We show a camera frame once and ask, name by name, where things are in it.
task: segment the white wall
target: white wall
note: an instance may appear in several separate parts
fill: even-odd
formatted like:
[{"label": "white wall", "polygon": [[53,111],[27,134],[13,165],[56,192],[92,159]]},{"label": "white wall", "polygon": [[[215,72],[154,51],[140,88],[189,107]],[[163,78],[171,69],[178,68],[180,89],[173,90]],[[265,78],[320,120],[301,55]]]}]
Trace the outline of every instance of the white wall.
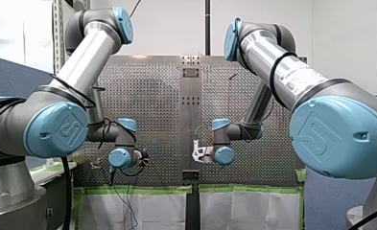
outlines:
[{"label": "white wall", "polygon": [[[91,0],[91,9],[121,6],[131,13],[137,1]],[[204,52],[201,0],[142,0],[132,23],[134,42],[122,55],[197,55]]]},{"label": "white wall", "polygon": [[218,0],[212,1],[212,55],[224,53],[224,34],[236,18],[281,24],[295,37],[296,52],[312,62],[312,0]]},{"label": "white wall", "polygon": [[377,0],[315,0],[313,66],[377,94]]},{"label": "white wall", "polygon": [[[123,6],[136,1],[91,0],[91,9]],[[211,5],[211,52],[224,53],[224,33],[237,17],[288,27],[300,56],[312,57],[312,0],[218,0]],[[204,0],[143,0],[132,18],[135,40],[122,55],[197,55],[204,53]]]}]

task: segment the green tape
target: green tape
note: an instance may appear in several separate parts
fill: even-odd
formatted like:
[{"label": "green tape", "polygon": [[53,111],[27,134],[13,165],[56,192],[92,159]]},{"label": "green tape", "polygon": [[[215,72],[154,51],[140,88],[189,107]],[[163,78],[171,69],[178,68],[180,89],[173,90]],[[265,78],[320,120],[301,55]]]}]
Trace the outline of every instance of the green tape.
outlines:
[{"label": "green tape", "polygon": [[61,164],[56,164],[56,165],[51,165],[47,169],[44,169],[44,166],[38,166],[35,168],[32,168],[30,171],[35,172],[39,170],[44,170],[44,171],[63,171],[63,166]]},{"label": "green tape", "polygon": [[231,192],[253,192],[266,194],[299,194],[302,187],[271,187],[257,185],[200,185],[200,193],[231,193]]},{"label": "green tape", "polygon": [[[100,186],[90,188],[76,188],[80,190],[84,195],[113,195],[116,191],[119,194],[126,194],[128,192],[128,185],[116,185],[116,191],[114,187]],[[130,186],[130,195],[184,195],[191,194],[191,186],[170,186],[170,187],[140,187]]]},{"label": "green tape", "polygon": [[42,170],[42,169],[44,169],[44,166],[38,166],[38,167],[30,169],[30,172],[35,172],[35,171],[39,171],[39,170]]},{"label": "green tape", "polygon": [[[126,194],[128,185],[116,185],[116,191],[119,194]],[[186,195],[191,194],[191,186],[169,186],[169,187],[140,187],[130,186],[130,195]],[[80,230],[80,209],[81,200],[88,195],[115,195],[116,192],[112,186],[87,187],[74,189],[74,214],[75,214],[75,229]]]},{"label": "green tape", "polygon": [[307,170],[306,169],[297,169],[296,172],[296,178],[298,180],[298,183],[305,182],[305,179],[307,178]]},{"label": "green tape", "polygon": [[81,209],[81,200],[83,197],[83,190],[74,190],[74,216],[75,216],[75,229],[80,229],[80,209]]}]

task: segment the pegboard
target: pegboard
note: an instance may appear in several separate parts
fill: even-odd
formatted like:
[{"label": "pegboard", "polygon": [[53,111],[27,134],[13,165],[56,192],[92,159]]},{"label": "pegboard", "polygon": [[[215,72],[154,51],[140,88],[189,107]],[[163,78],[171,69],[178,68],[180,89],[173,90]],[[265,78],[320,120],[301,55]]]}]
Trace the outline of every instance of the pegboard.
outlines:
[{"label": "pegboard", "polygon": [[[204,57],[201,71],[200,145],[212,146],[212,120],[228,118],[233,123],[240,122],[260,80],[238,63],[222,57]],[[268,111],[272,104],[272,113],[263,122],[263,138],[250,143],[233,141],[234,163],[223,168],[200,165],[200,183],[296,185],[295,169],[304,166],[291,144],[291,114],[278,103],[271,103]]]},{"label": "pegboard", "polygon": [[[100,86],[106,89],[102,92],[106,117],[136,120],[137,147],[147,149],[150,155],[151,164],[136,183],[181,185],[183,170],[199,169],[200,183],[296,185],[295,169],[303,165],[288,134],[290,113],[278,103],[264,123],[262,140],[233,142],[233,165],[221,168],[194,162],[191,153],[196,127],[202,125],[200,145],[211,146],[211,121],[229,118],[239,122],[259,80],[222,57],[200,57],[200,64],[196,63],[200,75],[190,78],[183,76],[186,64],[182,57],[111,57],[99,78]],[[195,105],[188,105],[187,96],[195,99]],[[76,186],[107,183],[107,157],[114,145],[106,143],[97,149],[98,145],[87,143],[80,149],[84,163],[75,170]],[[90,162],[97,158],[102,159],[103,166],[94,170]],[[119,173],[115,177],[116,183],[128,181]]]},{"label": "pegboard", "polygon": [[[137,147],[146,149],[150,165],[138,176],[140,185],[180,185],[180,65],[179,57],[112,57],[99,84],[104,113],[110,120],[132,118],[137,123]],[[87,143],[79,154],[84,163],[75,170],[76,186],[96,186],[107,183],[107,157],[114,144]],[[90,162],[101,158],[101,169],[93,170]],[[117,173],[116,183],[128,178]]]}]

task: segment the black wire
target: black wire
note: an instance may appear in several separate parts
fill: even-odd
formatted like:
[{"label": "black wire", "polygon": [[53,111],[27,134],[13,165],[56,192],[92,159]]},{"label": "black wire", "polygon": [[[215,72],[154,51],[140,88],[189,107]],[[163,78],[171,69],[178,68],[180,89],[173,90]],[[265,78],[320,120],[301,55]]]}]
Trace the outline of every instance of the black wire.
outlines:
[{"label": "black wire", "polygon": [[141,2],[141,0],[138,0],[138,1],[137,1],[136,5],[135,5],[134,8],[133,8],[133,11],[131,11],[130,18],[133,17],[134,12],[137,10],[137,7],[138,7],[138,5],[140,4],[140,2]]},{"label": "black wire", "polygon": [[129,203],[129,207],[130,207],[130,222],[131,222],[131,229],[129,230],[134,230],[134,228],[136,228],[138,226],[138,221],[137,221],[137,218],[136,218],[136,215],[134,213],[134,210],[132,209],[131,207],[131,202],[129,200],[129,191],[130,191],[130,181],[128,182],[128,189],[126,191],[126,200],[128,201]]},{"label": "black wire", "polygon": [[65,82],[65,80],[60,79],[59,77],[57,77],[54,74],[50,74],[50,77],[53,78],[54,80],[58,81],[59,83],[61,83],[67,89],[74,91],[75,93],[77,93],[78,95],[80,95],[81,97],[83,97],[85,100],[87,100],[90,104],[92,104],[92,106],[86,106],[85,108],[94,108],[94,107],[96,107],[96,104],[95,104],[95,102],[93,102],[92,99],[90,99],[89,97],[87,97],[86,95],[84,95],[84,93],[82,93],[78,89],[72,87],[69,83]]},{"label": "black wire", "polygon": [[361,221],[350,227],[348,230],[359,230],[360,227],[364,226],[365,224],[371,222],[374,219],[377,219],[377,211],[363,218]]},{"label": "black wire", "polygon": [[128,174],[128,173],[124,172],[123,170],[120,170],[120,173],[122,173],[124,176],[127,176],[127,177],[135,177],[138,174],[140,174],[141,172],[143,172],[144,168],[145,168],[145,166],[141,167],[140,170],[138,172],[134,173],[134,174]]},{"label": "black wire", "polygon": [[102,128],[102,141],[99,143],[98,150],[101,149],[102,145],[106,141],[106,136],[110,132],[110,126],[111,126],[111,121],[108,118],[104,118],[104,122],[108,121],[108,123],[104,124],[104,128]]},{"label": "black wire", "polygon": [[122,200],[122,202],[128,206],[128,208],[130,209],[130,214],[133,214],[134,215],[134,211],[133,209],[131,208],[131,205],[129,203],[127,203],[123,198],[122,196],[119,194],[119,192],[117,192],[117,189],[116,189],[116,185],[113,186],[114,187],[114,192],[116,193],[117,196],[119,196],[120,200]]},{"label": "black wire", "polygon": [[63,172],[65,176],[65,219],[63,221],[62,230],[69,230],[71,225],[72,211],[72,191],[71,191],[71,172],[69,171],[68,159],[61,157]]}]

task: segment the end effector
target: end effector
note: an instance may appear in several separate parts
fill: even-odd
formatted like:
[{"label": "end effector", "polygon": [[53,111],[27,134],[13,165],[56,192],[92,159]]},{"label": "end effector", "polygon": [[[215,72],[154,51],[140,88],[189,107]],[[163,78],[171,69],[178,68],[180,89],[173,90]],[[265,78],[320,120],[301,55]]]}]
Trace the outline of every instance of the end effector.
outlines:
[{"label": "end effector", "polygon": [[133,119],[119,118],[116,122],[90,126],[88,140],[115,144],[108,157],[111,171],[145,167],[149,164],[149,155],[136,148],[136,131],[137,125]]}]

